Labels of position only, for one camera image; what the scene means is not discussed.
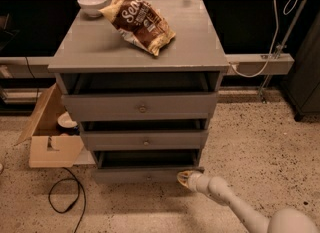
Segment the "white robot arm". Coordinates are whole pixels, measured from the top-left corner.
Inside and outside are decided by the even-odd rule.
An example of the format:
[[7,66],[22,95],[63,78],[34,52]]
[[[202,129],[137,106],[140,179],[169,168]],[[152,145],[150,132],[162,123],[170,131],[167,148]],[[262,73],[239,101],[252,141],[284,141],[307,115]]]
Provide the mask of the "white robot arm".
[[249,233],[320,233],[308,216],[293,208],[281,209],[268,219],[238,197],[222,177],[187,170],[179,172],[177,180],[189,190],[228,206]]

